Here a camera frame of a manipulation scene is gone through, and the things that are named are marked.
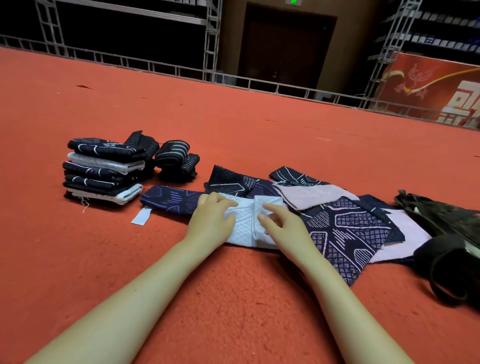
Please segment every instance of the fabric tag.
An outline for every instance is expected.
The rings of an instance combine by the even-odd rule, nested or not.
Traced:
[[[132,224],[136,225],[145,225],[147,222],[148,218],[150,217],[150,212],[152,211],[151,207],[144,207],[140,210],[140,212],[135,216],[135,218],[132,220]]]

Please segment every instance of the orange carpet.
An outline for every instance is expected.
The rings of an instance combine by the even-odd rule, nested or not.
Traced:
[[[184,139],[259,178],[283,165],[355,194],[398,189],[480,208],[480,133],[0,48],[0,363],[21,363],[159,259],[186,221],[63,197],[74,137]],[[479,315],[439,304],[409,268],[369,265],[352,287],[416,363],[480,363]],[[314,300],[277,255],[223,246],[188,279],[136,363],[339,363]]]

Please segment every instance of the doorway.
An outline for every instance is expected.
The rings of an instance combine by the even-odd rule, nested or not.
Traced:
[[[238,75],[316,88],[335,23],[333,16],[247,3]],[[257,86],[269,92],[276,88],[265,83]],[[292,96],[304,94],[294,88],[291,92],[301,94]]]

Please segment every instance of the shelf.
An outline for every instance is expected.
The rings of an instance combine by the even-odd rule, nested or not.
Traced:
[[[175,14],[171,12],[157,12],[153,10],[146,10],[146,9],[138,9],[138,8],[133,8],[130,6],[123,6],[123,5],[117,5],[117,4],[110,4],[106,2],[99,2],[99,1],[93,1],[93,0],[57,0],[57,2],[65,2],[68,4],[75,4],[75,5],[83,5],[83,6],[89,6],[92,8],[98,8],[98,9],[105,9],[105,10],[113,10],[117,12],[126,12],[129,14],[136,14],[136,15],[145,15],[145,16],[150,16],[153,18],[159,18],[159,19],[166,19],[166,20],[173,20],[176,22],[183,22],[183,23],[190,23],[190,24],[196,24],[196,25],[207,25],[207,20],[202,19],[196,16],[190,16],[190,15],[181,15],[181,14]]]

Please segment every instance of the black bag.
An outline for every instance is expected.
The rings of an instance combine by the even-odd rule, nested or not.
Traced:
[[[480,308],[480,211],[398,192],[394,202],[432,236],[413,253],[417,272],[445,304]]]

